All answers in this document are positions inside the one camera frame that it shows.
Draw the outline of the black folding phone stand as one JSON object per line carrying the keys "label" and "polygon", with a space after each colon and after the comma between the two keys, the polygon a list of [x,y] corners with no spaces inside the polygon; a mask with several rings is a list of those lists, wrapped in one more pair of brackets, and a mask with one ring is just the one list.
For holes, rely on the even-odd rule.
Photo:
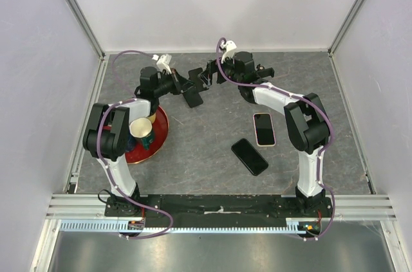
{"label": "black folding phone stand", "polygon": [[189,78],[187,80],[192,81],[196,85],[196,92],[191,94],[183,94],[185,101],[189,105],[190,108],[197,107],[203,103],[203,99],[200,96],[200,92],[198,90],[198,68],[192,69],[188,72]]}

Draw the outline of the pink-case smartphone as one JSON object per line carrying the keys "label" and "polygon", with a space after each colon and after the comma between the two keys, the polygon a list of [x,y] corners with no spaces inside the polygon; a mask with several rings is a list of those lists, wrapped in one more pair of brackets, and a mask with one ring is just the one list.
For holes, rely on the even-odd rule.
{"label": "pink-case smartphone", "polygon": [[272,117],[269,113],[253,115],[256,143],[259,147],[273,147],[276,144]]}

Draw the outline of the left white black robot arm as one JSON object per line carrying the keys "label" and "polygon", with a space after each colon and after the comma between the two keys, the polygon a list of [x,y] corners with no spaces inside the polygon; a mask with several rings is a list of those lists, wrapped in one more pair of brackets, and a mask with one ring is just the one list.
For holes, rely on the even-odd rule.
{"label": "left white black robot arm", "polygon": [[198,92],[200,86],[192,71],[185,78],[174,68],[168,73],[146,67],[140,71],[140,84],[133,98],[111,105],[93,104],[82,144],[104,169],[111,193],[121,198],[118,207],[127,216],[138,214],[142,206],[138,185],[126,161],[131,137],[129,126],[135,120],[142,120],[147,123],[147,130],[152,131],[149,117],[156,113],[160,97],[169,93],[182,95],[190,108],[199,106],[203,103]]}

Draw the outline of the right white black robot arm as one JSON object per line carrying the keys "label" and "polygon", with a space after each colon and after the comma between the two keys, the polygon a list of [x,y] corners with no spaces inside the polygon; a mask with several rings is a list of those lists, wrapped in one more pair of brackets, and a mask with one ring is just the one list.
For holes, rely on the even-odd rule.
{"label": "right white black robot arm", "polygon": [[333,127],[324,106],[315,93],[295,94],[268,82],[274,70],[255,64],[253,54],[247,51],[233,57],[210,60],[205,68],[196,71],[196,79],[207,88],[213,75],[216,82],[237,85],[242,97],[249,103],[264,105],[284,115],[291,144],[298,150],[299,180],[296,186],[295,209],[299,215],[310,216],[318,209],[316,197],[324,195],[323,156],[334,139]]}

